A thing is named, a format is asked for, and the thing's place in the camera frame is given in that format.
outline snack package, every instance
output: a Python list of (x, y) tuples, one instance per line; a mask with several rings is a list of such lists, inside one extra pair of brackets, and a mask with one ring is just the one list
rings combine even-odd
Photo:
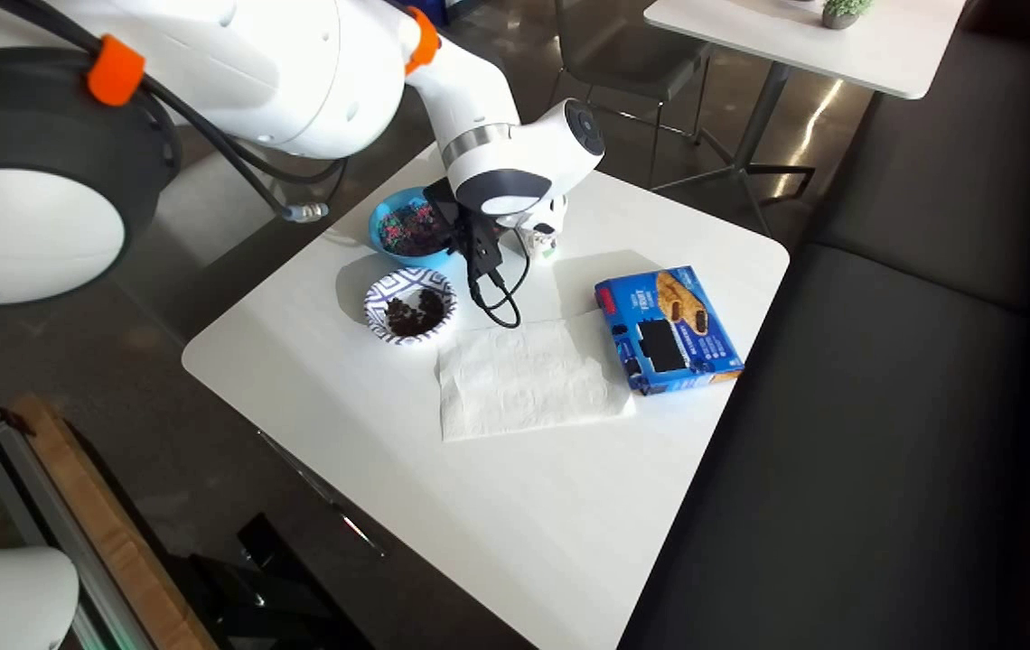
[(740, 371), (693, 267), (609, 280), (597, 286), (597, 302), (638, 393), (688, 391)]

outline white napkin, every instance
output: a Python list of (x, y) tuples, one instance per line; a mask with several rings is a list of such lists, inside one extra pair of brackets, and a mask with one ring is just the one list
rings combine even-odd
[(441, 351), (446, 440), (532, 435), (633, 414), (603, 318), (477, 329)]

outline white table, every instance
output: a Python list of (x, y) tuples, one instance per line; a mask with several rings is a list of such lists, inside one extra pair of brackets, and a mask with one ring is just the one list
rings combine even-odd
[(644, 16), (659, 30), (769, 62), (735, 158), (722, 169), (663, 188), (739, 177), (756, 212), (752, 174), (801, 174), (805, 188), (812, 174), (805, 166), (752, 164), (788, 85), (788, 69), (840, 77), (879, 95), (919, 101), (936, 80), (962, 5), (964, 0), (876, 0), (851, 30), (824, 30), (824, 0), (654, 0)]
[[(186, 369), (354, 499), (536, 648), (616, 648), (730, 385), (648, 397), (633, 419), (446, 444), (439, 342), (393, 351), (363, 324), (367, 212), (441, 174), (423, 151), (350, 216), (195, 337)], [(536, 263), (529, 323), (594, 310), (594, 281), (693, 263), (740, 354), (788, 252), (616, 177), (571, 195), (563, 249)], [(475, 302), (453, 337), (492, 329)]]

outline dark floor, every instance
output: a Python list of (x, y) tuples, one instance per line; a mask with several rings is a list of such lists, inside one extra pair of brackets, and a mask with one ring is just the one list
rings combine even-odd
[[(521, 101), (538, 116), (562, 95), (587, 95), (563, 80), (548, 0), (471, 0), (453, 36), (494, 62)], [(759, 95), (766, 62), (721, 51), (709, 65), (701, 124), (735, 147)], [(644, 112), (638, 99), (597, 95), (599, 104)], [(840, 80), (795, 77), (759, 147), (766, 164), (818, 166), (805, 204), (766, 212), (766, 230), (791, 239), (812, 200), (832, 181), (868, 95)], [(676, 99), (670, 121), (693, 124), (693, 88)], [(611, 140), (609, 174), (644, 181), (648, 127), (599, 121)], [(258, 512), (271, 512), (315, 573), (350, 612), (376, 648), (446, 648), (460, 639), (506, 639), (453, 590), (430, 584), (430, 572), (410, 561), (379, 566), (367, 546), (336, 526), (318, 526), (324, 499), (277, 460), (258, 429), (205, 393), (181, 369), (181, 346), (322, 229), (271, 225), (248, 188), (201, 146), (186, 137), (187, 169), (164, 195), (156, 225), (135, 257), (100, 286), (68, 301), (0, 310), (0, 406), (22, 391), (46, 393), (100, 452), (142, 517), (170, 552), (236, 561), (233, 535)], [(385, 177), (430, 146), (417, 99), (369, 151), (350, 158), (336, 212), (369, 195)], [(663, 140), (659, 174), (713, 169), (706, 146)], [(728, 193), (679, 188), (673, 200), (748, 225), (728, 206)]]

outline black sofa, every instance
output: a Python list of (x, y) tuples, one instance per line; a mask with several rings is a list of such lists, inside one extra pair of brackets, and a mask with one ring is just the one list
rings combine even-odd
[(1030, 648), (1030, 47), (876, 99), (623, 648)]

